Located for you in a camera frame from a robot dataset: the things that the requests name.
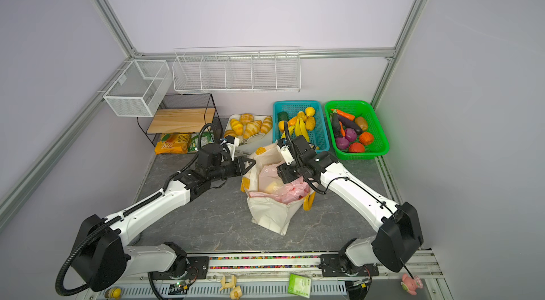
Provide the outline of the brown potato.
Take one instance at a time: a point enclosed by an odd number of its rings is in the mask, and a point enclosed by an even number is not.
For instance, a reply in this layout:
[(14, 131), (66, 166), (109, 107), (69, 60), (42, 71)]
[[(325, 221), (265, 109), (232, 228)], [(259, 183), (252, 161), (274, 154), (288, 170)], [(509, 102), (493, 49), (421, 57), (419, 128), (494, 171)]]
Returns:
[(368, 130), (368, 122), (366, 121), (365, 118), (359, 116), (359, 117), (354, 119), (354, 122), (358, 125), (358, 127), (362, 131), (367, 131)]

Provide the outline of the pink plastic grocery bag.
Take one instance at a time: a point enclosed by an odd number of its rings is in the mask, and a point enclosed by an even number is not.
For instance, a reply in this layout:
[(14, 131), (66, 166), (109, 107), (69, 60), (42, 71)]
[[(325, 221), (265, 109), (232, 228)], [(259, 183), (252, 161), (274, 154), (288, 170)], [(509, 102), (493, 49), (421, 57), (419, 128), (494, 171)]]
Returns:
[(284, 183), (278, 175), (280, 164), (266, 165), (258, 176), (258, 189), (250, 191), (251, 198), (270, 198), (282, 204), (290, 204), (305, 198), (310, 187), (301, 177)]

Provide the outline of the striped croissant bread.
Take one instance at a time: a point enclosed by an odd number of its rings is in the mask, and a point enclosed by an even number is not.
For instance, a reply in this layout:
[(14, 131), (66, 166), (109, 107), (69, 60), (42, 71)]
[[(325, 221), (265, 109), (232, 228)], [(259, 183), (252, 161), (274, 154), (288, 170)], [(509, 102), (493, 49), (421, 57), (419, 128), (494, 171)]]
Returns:
[(244, 134), (244, 124), (242, 124), (240, 120), (232, 118), (230, 120), (230, 126), (237, 136), (242, 136)]
[(271, 131), (273, 127), (273, 119), (272, 116), (267, 116), (264, 118), (262, 124), (261, 124), (261, 133), (267, 134)]
[(248, 140), (250, 137), (261, 132), (262, 121), (251, 121), (245, 125), (243, 139)]

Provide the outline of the dark green avocado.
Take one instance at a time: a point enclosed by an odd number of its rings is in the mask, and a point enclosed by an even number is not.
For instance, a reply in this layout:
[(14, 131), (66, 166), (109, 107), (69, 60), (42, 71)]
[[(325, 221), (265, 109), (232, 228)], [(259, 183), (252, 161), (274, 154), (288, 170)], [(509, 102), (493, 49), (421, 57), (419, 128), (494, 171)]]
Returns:
[(289, 117), (287, 112), (281, 111), (281, 112), (278, 113), (278, 121), (279, 122), (289, 121), (289, 119), (290, 119), (290, 117)]

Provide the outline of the dark green cucumber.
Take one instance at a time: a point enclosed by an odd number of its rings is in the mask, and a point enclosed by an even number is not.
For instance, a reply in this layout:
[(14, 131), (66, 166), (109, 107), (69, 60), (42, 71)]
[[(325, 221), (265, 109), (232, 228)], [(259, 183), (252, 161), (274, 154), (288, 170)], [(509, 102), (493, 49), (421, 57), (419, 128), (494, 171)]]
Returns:
[(331, 123), (332, 123), (332, 131), (334, 133), (334, 137), (343, 138), (343, 134), (341, 132), (342, 125), (339, 124), (339, 118), (336, 112), (331, 113)]

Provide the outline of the white bread tray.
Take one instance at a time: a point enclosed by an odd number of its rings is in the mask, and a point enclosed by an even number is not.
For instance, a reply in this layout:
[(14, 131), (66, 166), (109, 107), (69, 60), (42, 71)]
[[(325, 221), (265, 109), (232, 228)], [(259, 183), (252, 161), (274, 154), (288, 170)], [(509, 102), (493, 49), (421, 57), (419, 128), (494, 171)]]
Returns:
[[(231, 121), (234, 119), (240, 121), (240, 117), (241, 114), (233, 114), (229, 117), (224, 126), (224, 135), (236, 134), (236, 131), (232, 129)], [(259, 130), (257, 134), (247, 139), (244, 139), (244, 134), (242, 133), (238, 138), (241, 141), (238, 149), (243, 153), (249, 154), (255, 152), (259, 147), (265, 147), (273, 142), (273, 129), (271, 128), (267, 133)]]

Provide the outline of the pink toy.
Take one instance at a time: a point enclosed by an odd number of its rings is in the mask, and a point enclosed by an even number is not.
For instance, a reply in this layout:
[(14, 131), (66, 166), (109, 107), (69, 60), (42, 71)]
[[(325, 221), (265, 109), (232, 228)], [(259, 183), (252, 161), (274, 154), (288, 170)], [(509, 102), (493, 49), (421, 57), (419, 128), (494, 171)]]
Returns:
[(413, 296), (417, 295), (417, 290), (424, 288), (423, 281), (419, 277), (411, 277), (407, 273), (403, 274), (400, 284), (404, 291)]

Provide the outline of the long dark eggplant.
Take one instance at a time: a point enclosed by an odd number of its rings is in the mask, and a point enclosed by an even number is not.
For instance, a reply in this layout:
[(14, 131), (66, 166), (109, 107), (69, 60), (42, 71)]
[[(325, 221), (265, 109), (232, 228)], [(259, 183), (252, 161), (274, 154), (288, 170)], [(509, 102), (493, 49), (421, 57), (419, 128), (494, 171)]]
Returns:
[(360, 128), (360, 126), (356, 122), (354, 122), (354, 121), (352, 121), (352, 120), (350, 120), (350, 119), (348, 119), (348, 118), (346, 118), (344, 116), (341, 116), (340, 114), (338, 114), (338, 119), (343, 124), (344, 127), (351, 128), (351, 129), (355, 130), (355, 132), (358, 135), (362, 134), (363, 130)]

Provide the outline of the orange carrot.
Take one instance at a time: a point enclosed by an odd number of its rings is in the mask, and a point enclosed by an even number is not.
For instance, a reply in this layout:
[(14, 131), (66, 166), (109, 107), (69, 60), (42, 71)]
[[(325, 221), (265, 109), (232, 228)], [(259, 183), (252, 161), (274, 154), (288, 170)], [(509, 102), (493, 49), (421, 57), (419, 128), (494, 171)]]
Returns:
[(346, 118), (346, 119), (349, 119), (350, 121), (354, 121), (355, 118), (356, 118), (354, 115), (348, 114), (348, 113), (346, 113), (346, 112), (344, 112), (344, 111), (341, 111), (341, 110), (339, 110), (339, 109), (336, 109), (336, 108), (332, 108), (332, 112), (333, 112), (333, 113), (336, 113), (336, 114), (338, 114), (339, 116), (342, 116), (342, 117), (344, 117), (344, 118)]

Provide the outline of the white canvas tote bag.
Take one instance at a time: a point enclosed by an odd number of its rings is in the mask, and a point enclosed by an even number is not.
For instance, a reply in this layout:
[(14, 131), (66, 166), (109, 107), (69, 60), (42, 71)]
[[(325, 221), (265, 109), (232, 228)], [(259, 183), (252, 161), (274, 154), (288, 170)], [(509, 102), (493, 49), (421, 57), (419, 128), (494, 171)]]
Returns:
[(290, 204), (282, 204), (270, 198), (251, 198), (250, 191), (258, 189), (258, 176), (266, 165), (282, 164), (284, 159), (278, 152), (277, 144), (258, 148), (249, 158), (256, 161), (255, 166), (242, 177), (241, 191), (247, 196), (248, 208), (252, 215), (252, 222), (274, 233), (284, 236), (295, 213), (303, 208), (309, 211), (315, 199), (315, 192), (310, 192), (305, 198)]

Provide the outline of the orange snack packet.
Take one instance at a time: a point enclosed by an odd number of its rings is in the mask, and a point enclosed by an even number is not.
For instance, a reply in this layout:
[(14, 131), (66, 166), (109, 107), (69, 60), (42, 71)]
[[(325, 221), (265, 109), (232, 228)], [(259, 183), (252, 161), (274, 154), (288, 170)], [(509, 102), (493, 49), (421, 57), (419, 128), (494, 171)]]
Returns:
[(164, 134), (155, 147), (155, 154), (187, 154), (190, 146), (190, 134), (187, 133), (169, 133)]

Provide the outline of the green snack packet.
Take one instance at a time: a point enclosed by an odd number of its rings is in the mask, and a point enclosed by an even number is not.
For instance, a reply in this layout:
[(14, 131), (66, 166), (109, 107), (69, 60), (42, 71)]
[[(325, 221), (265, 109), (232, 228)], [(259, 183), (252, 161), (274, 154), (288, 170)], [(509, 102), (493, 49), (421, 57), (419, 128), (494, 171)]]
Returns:
[(189, 153), (197, 152), (199, 150), (199, 144), (201, 144), (201, 146), (204, 147), (205, 145), (213, 142), (213, 140), (214, 140), (213, 135), (208, 131), (205, 131), (202, 135), (198, 133), (192, 133), (190, 135), (190, 144), (188, 146), (188, 152)]

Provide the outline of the large purple onion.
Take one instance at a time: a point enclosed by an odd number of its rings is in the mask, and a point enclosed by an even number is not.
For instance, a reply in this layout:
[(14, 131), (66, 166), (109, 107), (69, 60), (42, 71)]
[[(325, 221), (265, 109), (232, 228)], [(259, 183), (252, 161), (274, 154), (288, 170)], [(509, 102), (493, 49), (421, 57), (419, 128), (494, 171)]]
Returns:
[(346, 138), (339, 137), (339, 138), (335, 138), (335, 144), (339, 150), (346, 150), (351, 143)]

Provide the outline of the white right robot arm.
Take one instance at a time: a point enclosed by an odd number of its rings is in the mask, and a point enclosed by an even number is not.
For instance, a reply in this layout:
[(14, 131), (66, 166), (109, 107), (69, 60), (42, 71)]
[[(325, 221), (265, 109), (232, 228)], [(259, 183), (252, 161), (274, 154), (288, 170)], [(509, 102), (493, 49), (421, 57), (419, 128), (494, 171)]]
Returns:
[(424, 243), (417, 209), (398, 204), (364, 184), (330, 152), (316, 152), (303, 135), (293, 138), (284, 122), (285, 137), (277, 142), (284, 162), (278, 175), (286, 184), (301, 178), (318, 194), (333, 192), (371, 225), (375, 237), (353, 239), (339, 250), (336, 271), (357, 274), (365, 265), (379, 263), (392, 272), (407, 262)]

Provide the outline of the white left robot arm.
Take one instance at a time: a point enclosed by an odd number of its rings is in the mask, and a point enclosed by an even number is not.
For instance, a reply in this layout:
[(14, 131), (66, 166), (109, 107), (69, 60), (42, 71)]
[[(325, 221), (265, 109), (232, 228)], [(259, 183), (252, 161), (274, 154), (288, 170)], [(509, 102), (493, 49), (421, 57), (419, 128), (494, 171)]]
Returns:
[(225, 182), (249, 172), (256, 161), (235, 156), (237, 145), (235, 138), (199, 143), (193, 158), (155, 193), (109, 216), (85, 219), (56, 277), (57, 294), (68, 297), (87, 289), (102, 291), (134, 274), (152, 277), (163, 273), (174, 280), (186, 277), (190, 263), (187, 253), (176, 243), (135, 248), (129, 245), (149, 226), (210, 190), (213, 182)]

